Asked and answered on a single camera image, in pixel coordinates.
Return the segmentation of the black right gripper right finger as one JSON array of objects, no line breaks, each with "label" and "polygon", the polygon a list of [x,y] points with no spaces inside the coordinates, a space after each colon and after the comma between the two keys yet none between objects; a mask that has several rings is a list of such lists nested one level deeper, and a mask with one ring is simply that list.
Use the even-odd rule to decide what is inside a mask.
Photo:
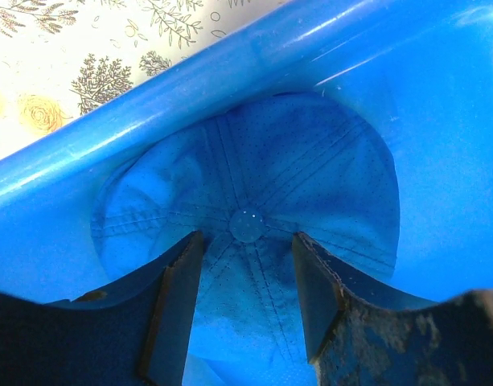
[{"label": "black right gripper right finger", "polygon": [[493,385],[493,289],[431,302],[392,288],[298,232],[308,362],[321,385]]}]

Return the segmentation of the blue baseball cap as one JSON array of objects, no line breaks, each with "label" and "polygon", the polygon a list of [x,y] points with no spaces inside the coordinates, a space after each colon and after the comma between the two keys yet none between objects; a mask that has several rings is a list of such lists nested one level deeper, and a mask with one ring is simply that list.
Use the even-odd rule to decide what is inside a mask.
[{"label": "blue baseball cap", "polygon": [[314,93],[241,105],[172,134],[103,186],[91,233],[117,279],[189,232],[205,252],[191,385],[313,385],[291,253],[305,232],[357,269],[392,276],[395,167],[352,110]]}]

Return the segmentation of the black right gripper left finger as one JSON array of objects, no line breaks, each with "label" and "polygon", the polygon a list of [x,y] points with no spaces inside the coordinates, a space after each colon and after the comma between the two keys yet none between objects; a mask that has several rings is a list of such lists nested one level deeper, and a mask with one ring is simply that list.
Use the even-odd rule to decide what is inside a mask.
[{"label": "black right gripper left finger", "polygon": [[181,384],[203,252],[191,232],[72,301],[0,292],[0,385]]}]

